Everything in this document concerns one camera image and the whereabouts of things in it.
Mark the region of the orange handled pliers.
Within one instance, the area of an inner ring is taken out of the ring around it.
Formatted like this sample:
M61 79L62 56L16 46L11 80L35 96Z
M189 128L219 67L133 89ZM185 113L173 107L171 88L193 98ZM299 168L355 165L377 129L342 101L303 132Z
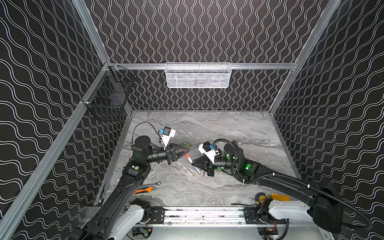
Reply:
M151 193L156 190L156 186L151 186L145 189L140 189L135 192L135 195Z

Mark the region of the silver wrench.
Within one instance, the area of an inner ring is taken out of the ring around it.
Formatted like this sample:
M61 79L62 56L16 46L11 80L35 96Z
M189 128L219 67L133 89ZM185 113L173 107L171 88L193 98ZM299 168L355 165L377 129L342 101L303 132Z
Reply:
M149 187L155 187L155 186L160 186L162 184L162 182L156 182L156 183L152 183L152 184L146 184L146 185L142 185L139 187L139 190L141 189L147 189Z

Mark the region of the yellow block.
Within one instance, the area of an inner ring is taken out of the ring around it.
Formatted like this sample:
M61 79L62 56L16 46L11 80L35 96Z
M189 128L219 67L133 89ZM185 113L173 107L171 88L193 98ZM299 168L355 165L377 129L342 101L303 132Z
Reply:
M280 194L275 194L275 193L271 193L271 198L273 200L277 200L277 201L284 201L284 202L288 202L290 201L290 196L287 196L287 195L280 195Z

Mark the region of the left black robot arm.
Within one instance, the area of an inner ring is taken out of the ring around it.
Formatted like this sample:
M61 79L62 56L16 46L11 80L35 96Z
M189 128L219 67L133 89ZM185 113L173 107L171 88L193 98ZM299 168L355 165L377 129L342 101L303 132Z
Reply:
M135 192L151 171L151 163L176 162L190 149L178 144L159 147L148 136L136 138L133 155L110 197L83 228L75 228L70 240L122 240L136 224L151 221L150 203L135 199Z

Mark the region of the white pen yellow end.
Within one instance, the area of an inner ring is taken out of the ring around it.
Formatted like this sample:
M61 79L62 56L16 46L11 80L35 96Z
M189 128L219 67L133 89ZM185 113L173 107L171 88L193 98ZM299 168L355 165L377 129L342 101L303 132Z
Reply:
M183 164L178 163L190 176L194 176Z

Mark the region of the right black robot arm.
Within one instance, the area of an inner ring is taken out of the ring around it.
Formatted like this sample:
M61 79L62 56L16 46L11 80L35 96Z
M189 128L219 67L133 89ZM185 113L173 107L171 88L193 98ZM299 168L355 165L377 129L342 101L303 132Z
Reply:
M229 170L229 174L242 184L260 185L292 196L304 204L302 216L325 231L339 234L343 227L362 231L373 227L372 221L364 213L341 199L329 181L316 184L274 171L246 158L236 141L217 139L212 144L205 142L199 146L199 151L202 156L192 160L192 166L205 171L210 177L214 176L216 170ZM345 223L343 215L346 208L366 223Z

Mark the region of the yellow black tape measure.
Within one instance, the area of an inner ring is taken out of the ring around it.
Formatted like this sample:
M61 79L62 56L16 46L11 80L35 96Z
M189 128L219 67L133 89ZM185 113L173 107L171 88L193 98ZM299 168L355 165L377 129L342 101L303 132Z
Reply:
M267 200L269 196L265 193L257 193L255 196L255 202L258 207L262 206L262 204Z

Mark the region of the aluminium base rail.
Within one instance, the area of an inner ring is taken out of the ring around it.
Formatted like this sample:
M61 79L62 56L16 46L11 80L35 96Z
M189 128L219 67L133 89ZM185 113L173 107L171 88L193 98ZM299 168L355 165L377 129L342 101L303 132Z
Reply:
M159 227L273 227L289 223L295 227L316 227L307 213L309 206L298 201L273 200L264 215L255 207L151 207L148 221L136 226Z

